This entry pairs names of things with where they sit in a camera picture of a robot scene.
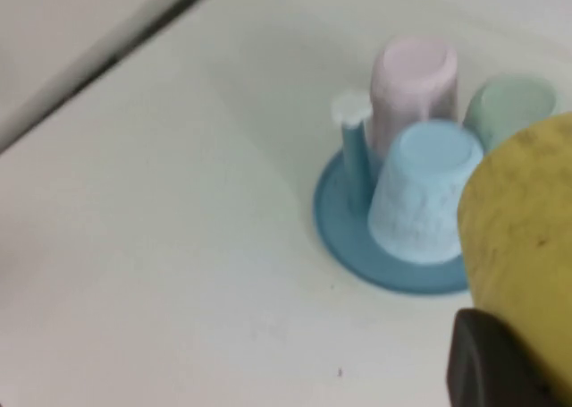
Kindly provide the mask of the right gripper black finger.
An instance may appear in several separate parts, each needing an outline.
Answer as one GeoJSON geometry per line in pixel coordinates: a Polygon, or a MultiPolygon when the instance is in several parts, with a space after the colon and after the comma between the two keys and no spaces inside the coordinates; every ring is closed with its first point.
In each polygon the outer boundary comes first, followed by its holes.
{"type": "Polygon", "coordinates": [[[555,404],[519,341],[501,321],[478,309],[456,314],[446,382],[454,407],[555,404]]]}

